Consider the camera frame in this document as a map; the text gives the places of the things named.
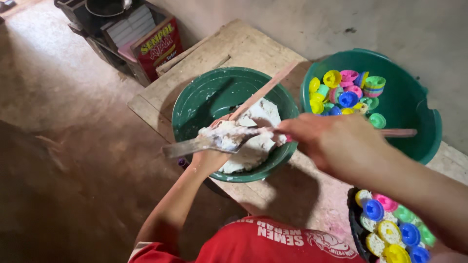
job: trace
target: wooden board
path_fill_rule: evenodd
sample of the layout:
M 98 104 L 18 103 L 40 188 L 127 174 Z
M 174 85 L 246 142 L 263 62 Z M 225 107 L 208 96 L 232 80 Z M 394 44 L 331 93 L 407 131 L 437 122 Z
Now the wooden board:
M 294 60 L 300 62 L 299 66 L 281 84 L 298 100 L 300 85 L 311 63 L 244 22 L 234 20 L 205 38 L 177 63 L 162 66 L 160 78 L 127 105 L 168 142 L 173 142 L 172 109 L 180 92 L 194 78 L 228 66 L 249 67 L 273 76 Z M 468 184 L 468 157 L 445 143 L 428 166 Z M 251 214 L 326 231 L 354 247 L 346 206 L 351 186 L 320 172 L 298 151 L 265 181 L 213 181 Z

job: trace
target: wall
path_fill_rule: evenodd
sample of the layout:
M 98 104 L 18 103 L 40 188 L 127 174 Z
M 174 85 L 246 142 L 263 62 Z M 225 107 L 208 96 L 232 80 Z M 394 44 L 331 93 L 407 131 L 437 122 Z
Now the wall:
M 355 47 L 381 52 L 421 78 L 442 115 L 443 140 L 468 154 L 468 1 L 150 1 L 177 17 L 187 46 L 241 18 L 307 59 Z

